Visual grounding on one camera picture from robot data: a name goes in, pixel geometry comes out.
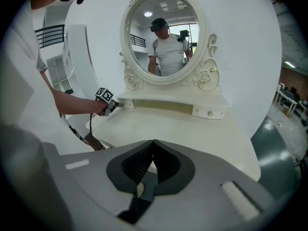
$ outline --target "metal railing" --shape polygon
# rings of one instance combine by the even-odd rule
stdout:
[[[64,24],[44,27],[35,31],[40,49],[64,42]]]
[[[130,43],[133,45],[145,47],[145,39],[135,36],[133,34],[130,35]]]

